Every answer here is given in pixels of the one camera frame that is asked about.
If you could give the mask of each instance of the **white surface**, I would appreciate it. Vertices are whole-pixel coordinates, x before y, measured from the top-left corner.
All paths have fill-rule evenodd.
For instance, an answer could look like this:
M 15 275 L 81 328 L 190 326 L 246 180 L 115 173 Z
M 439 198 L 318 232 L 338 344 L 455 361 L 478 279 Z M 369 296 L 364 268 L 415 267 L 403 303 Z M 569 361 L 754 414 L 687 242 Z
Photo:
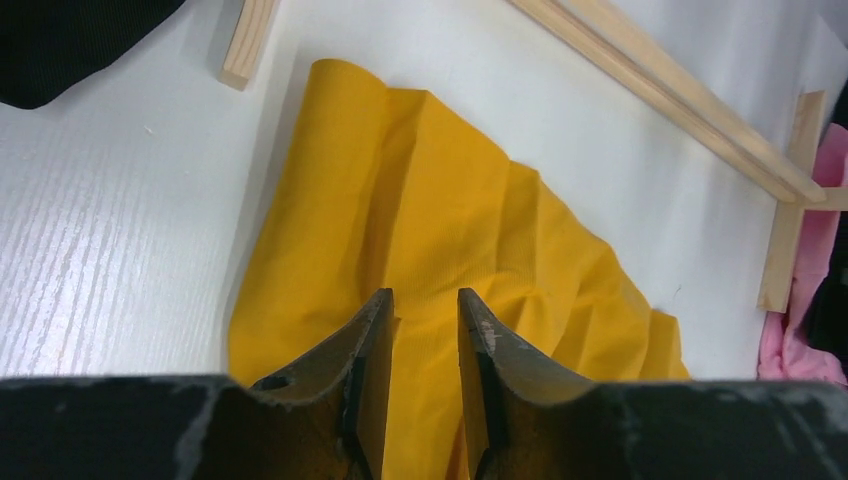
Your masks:
M 805 3 L 621 1 L 781 146 L 802 86 L 848 66 Z M 189 1 L 51 105 L 0 106 L 0 374 L 222 370 L 309 65 L 340 57 L 538 168 L 678 316 L 695 375 L 753 376 L 774 201 L 506 2 L 281 2 L 245 93 L 215 80 L 237 12 Z
M 818 0 L 819 13 L 843 44 L 848 44 L 848 0 Z

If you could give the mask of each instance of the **yellow fabric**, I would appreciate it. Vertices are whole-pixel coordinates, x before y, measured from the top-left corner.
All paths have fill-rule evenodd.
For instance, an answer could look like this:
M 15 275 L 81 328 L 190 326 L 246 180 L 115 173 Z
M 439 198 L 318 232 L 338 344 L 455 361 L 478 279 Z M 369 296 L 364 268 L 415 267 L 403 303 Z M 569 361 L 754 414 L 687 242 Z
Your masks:
M 233 314 L 232 375 L 248 385 L 286 365 L 383 286 L 399 319 L 389 480 L 462 475 L 461 287 L 589 378 L 687 377 L 676 320 L 651 310 L 536 171 L 430 93 L 322 60 Z

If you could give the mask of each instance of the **pink cloth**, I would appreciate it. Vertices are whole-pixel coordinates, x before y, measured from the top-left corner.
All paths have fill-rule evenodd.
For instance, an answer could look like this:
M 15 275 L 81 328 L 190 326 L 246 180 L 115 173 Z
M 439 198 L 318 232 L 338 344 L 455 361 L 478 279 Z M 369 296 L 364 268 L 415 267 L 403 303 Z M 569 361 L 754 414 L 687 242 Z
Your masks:
M 848 130 L 830 125 L 816 155 L 813 180 L 823 187 L 845 184 Z M 759 378 L 798 379 L 848 383 L 839 360 L 807 345 L 798 329 L 813 295 L 827 276 L 839 212 L 807 211 L 795 259 L 789 309 L 786 314 L 768 312 L 760 340 Z

